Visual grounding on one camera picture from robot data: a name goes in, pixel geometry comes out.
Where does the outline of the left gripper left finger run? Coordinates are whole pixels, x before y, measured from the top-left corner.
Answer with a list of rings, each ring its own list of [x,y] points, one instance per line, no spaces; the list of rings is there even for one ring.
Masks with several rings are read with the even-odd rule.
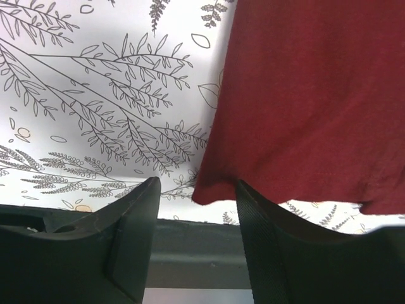
[[[141,303],[161,183],[92,212],[1,206],[2,303]]]

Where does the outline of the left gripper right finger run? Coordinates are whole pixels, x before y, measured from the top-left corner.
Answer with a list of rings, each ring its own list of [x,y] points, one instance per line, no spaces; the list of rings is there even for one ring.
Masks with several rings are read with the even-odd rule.
[[[243,181],[236,202],[255,303],[404,302],[404,227],[339,233]]]

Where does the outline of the dark red t shirt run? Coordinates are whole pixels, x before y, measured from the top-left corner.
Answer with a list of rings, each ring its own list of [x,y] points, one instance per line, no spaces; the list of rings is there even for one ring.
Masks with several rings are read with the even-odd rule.
[[[404,2],[239,1],[192,199],[404,213]]]

